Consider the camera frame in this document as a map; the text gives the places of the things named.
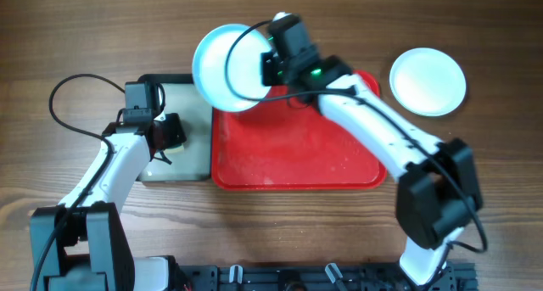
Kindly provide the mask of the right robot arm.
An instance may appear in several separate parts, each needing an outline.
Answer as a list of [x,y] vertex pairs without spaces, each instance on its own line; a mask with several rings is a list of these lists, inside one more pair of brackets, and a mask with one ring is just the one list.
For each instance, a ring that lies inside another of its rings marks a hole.
[[397,181],[395,215],[406,233],[400,269],[418,287],[429,288],[444,270],[468,223],[488,249],[478,212],[483,206],[473,152],[461,139],[442,142],[407,121],[373,92],[361,76],[336,56],[261,54],[263,83],[284,84],[293,97],[314,104],[328,120],[367,148]]

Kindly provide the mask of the light blue plate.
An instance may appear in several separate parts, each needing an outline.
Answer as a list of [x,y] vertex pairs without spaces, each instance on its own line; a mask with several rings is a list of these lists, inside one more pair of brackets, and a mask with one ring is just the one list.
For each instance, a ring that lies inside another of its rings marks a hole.
[[262,83],[263,53],[272,50],[258,31],[235,40],[249,27],[228,24],[207,34],[193,56],[193,81],[213,108],[240,112],[253,108],[270,88]]

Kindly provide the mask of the white plate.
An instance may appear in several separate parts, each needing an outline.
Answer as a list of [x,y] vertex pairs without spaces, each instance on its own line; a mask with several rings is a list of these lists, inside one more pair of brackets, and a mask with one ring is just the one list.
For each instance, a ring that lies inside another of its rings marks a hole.
[[405,109],[427,117],[448,115],[467,95],[460,65],[433,48],[413,48],[401,54],[391,66],[389,86]]

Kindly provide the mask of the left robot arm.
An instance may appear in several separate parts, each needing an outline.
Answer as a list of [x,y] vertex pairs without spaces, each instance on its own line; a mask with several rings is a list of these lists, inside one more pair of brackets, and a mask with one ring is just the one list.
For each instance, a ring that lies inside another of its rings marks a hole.
[[77,186],[31,217],[33,290],[169,290],[171,257],[135,258],[120,211],[154,154],[186,138],[178,115],[111,123],[101,149]]

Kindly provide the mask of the green yellow sponge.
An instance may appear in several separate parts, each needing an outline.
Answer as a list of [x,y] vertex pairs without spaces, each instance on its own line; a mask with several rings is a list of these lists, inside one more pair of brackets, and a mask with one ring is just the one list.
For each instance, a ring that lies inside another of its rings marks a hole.
[[166,154],[176,154],[176,153],[181,153],[183,151],[184,151],[184,146],[182,143],[164,150]]

